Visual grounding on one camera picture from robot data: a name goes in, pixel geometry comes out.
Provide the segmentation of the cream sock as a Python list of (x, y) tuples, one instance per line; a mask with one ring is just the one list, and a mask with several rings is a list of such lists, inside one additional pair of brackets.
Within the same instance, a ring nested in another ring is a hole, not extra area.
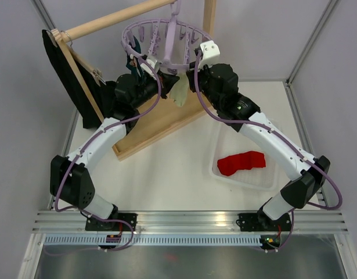
[(179, 74), (178, 77), (179, 80), (170, 90), (170, 99), (173, 100), (177, 107), (182, 107), (186, 102), (189, 81), (185, 73)]

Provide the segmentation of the purple round clip hanger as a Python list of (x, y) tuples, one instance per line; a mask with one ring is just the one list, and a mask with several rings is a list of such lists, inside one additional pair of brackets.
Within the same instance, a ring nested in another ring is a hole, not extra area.
[[(134, 22), (127, 26), (121, 37), (121, 44), (127, 55), (137, 58), (153, 56), (160, 62), (160, 68), (171, 74), (194, 68), (194, 60), (200, 51), (200, 44), (213, 40), (205, 31), (178, 20), (181, 1), (170, 4), (171, 17)], [(132, 49), (136, 37), (141, 54)]]

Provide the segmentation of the red sock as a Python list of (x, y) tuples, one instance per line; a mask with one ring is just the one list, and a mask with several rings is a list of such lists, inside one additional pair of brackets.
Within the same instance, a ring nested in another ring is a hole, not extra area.
[(248, 151), (217, 160), (217, 167), (222, 175), (231, 176), (240, 170), (265, 168), (266, 160), (263, 153)]

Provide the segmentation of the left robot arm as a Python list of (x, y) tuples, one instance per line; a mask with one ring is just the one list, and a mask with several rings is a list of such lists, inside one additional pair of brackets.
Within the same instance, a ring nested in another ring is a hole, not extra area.
[(105, 230), (114, 230), (119, 223), (118, 208), (97, 194), (91, 170), (114, 144), (132, 131), (141, 117), (139, 107), (155, 95), (166, 98), (178, 81), (178, 76), (161, 71), (155, 77), (119, 76), (114, 83), (111, 107), (98, 129), (72, 153), (52, 159), (50, 193), (56, 200), (87, 213), (90, 220), (99, 219)]

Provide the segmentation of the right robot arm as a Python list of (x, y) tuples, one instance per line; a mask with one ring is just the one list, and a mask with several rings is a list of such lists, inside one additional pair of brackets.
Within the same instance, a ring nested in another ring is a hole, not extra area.
[(257, 211), (257, 222), (265, 230), (294, 209), (302, 209), (326, 181), (330, 161), (315, 157), (292, 143), (250, 98), (238, 92), (238, 76), (230, 65), (198, 67), (190, 63), (189, 87), (200, 102), (209, 101), (209, 115), (256, 143), (286, 173), (289, 182)]

